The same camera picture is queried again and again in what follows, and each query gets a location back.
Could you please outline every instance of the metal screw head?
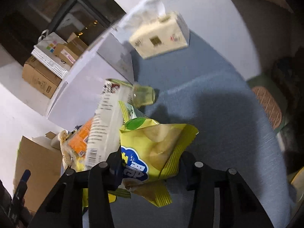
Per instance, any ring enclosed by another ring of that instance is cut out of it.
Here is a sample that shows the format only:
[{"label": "metal screw head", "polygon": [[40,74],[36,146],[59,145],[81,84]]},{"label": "metal screw head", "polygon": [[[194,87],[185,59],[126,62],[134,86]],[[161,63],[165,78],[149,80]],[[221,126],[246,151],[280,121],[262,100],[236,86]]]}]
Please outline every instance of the metal screw head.
[{"label": "metal screw head", "polygon": [[230,168],[228,169],[228,172],[231,174],[231,175],[235,175],[237,173],[237,170],[234,169],[234,168]]},{"label": "metal screw head", "polygon": [[107,166],[108,166],[108,163],[105,162],[105,161],[99,163],[99,167],[100,167],[100,168],[106,168]]},{"label": "metal screw head", "polygon": [[65,174],[66,174],[67,176],[71,176],[74,172],[75,172],[75,171],[74,171],[73,169],[67,169],[67,170],[65,171]]},{"label": "metal screw head", "polygon": [[203,162],[201,162],[201,161],[196,161],[196,162],[194,163],[194,166],[197,167],[197,168],[202,168],[202,167],[204,166],[204,164],[203,164]]}]

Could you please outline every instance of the colorful label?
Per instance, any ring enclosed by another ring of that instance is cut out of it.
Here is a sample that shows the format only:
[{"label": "colorful label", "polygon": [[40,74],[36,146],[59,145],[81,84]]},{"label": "colorful label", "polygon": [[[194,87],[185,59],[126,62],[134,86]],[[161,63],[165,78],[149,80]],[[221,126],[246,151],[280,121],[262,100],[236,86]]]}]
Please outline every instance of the colorful label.
[{"label": "colorful label", "polygon": [[47,50],[49,50],[50,52],[54,52],[54,50],[56,49],[56,45],[57,45],[57,42],[56,41],[53,41],[52,43],[50,43],[48,46],[47,46]]},{"label": "colorful label", "polygon": [[148,179],[149,168],[143,162],[133,148],[121,146],[121,154],[124,163],[123,178],[133,178],[139,181]]},{"label": "colorful label", "polygon": [[60,53],[63,54],[67,59],[69,59],[71,63],[76,62],[76,60],[71,56],[71,54],[67,52],[65,49],[63,49]]},{"label": "colorful label", "polygon": [[104,84],[102,93],[116,93],[119,88],[119,84],[108,82]]},{"label": "colorful label", "polygon": [[172,36],[170,37],[170,40],[174,41],[174,42],[179,42],[180,38],[179,38],[179,36],[176,36],[175,34],[172,34]]}]

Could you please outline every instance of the barcode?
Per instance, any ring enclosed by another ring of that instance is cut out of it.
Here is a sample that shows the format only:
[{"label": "barcode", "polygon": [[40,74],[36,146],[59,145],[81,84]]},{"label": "barcode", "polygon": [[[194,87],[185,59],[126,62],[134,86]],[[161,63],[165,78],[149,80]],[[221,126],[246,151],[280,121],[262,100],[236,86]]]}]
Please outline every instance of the barcode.
[{"label": "barcode", "polygon": [[154,47],[162,44],[162,41],[159,39],[158,36],[150,38],[150,41],[152,42]]},{"label": "barcode", "polygon": [[85,170],[90,170],[96,164],[98,150],[95,148],[88,148],[85,157]]},{"label": "barcode", "polygon": [[89,139],[89,136],[87,135],[87,136],[84,138],[83,142],[87,144],[87,143],[88,143],[88,139]]}]

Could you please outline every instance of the orange packaging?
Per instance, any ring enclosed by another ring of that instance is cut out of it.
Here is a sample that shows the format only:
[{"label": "orange packaging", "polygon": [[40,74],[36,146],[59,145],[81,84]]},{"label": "orange packaging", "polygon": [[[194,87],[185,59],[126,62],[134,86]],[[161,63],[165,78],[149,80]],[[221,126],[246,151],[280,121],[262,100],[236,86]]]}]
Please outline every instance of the orange packaging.
[{"label": "orange packaging", "polygon": [[87,149],[89,132],[92,126],[92,119],[88,120],[81,128],[70,138],[67,144],[80,156],[84,156]]}]

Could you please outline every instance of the white tissue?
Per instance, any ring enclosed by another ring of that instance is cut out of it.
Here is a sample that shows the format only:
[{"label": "white tissue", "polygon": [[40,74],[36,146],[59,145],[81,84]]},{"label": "white tissue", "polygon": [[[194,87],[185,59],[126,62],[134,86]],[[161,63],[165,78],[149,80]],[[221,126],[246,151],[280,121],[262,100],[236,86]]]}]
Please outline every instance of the white tissue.
[{"label": "white tissue", "polygon": [[118,28],[135,32],[141,25],[150,23],[166,14],[165,6],[160,0],[140,0],[118,23]]}]

